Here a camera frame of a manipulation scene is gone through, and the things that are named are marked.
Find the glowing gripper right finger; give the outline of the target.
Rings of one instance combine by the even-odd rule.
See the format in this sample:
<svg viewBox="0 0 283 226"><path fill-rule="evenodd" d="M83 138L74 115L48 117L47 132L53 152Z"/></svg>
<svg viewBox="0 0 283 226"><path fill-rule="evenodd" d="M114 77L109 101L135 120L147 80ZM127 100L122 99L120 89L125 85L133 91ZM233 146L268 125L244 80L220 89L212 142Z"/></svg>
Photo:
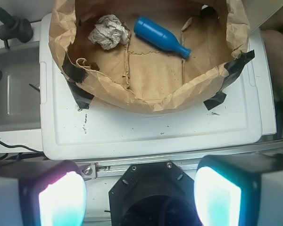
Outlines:
<svg viewBox="0 0 283 226"><path fill-rule="evenodd" d="M283 154L204 156L194 200L204 226L283 226Z"/></svg>

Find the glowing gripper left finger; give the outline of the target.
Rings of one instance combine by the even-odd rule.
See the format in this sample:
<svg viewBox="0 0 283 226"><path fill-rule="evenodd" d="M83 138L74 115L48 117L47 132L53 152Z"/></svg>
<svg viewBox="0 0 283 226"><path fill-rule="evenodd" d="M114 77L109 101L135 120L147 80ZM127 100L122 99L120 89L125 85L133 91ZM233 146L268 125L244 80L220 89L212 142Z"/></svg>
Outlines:
<svg viewBox="0 0 283 226"><path fill-rule="evenodd" d="M86 201L73 161L0 161L0 226L80 226Z"/></svg>

